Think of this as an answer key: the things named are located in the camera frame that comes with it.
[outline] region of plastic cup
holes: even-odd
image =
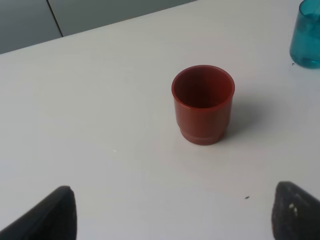
[[[304,68],[320,68],[319,1],[305,0],[299,6],[290,55]]]
[[[230,121],[232,77],[216,66],[192,66],[175,77],[171,90],[182,135],[197,145],[218,142]]]

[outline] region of gray wall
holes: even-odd
[[[60,37],[46,0],[0,0],[0,54]]]
[[[195,0],[49,0],[63,36],[193,1]]]

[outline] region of blue glass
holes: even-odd
[[[320,68],[320,0],[300,4],[290,55],[302,67]]]

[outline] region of black object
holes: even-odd
[[[279,182],[272,228],[276,240],[320,240],[320,201],[292,182]]]
[[[74,192],[61,186],[14,223],[0,231],[0,240],[76,240]]]

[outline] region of red cup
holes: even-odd
[[[198,145],[218,142],[230,121],[232,77],[216,66],[192,66],[175,77],[171,90],[182,135]]]

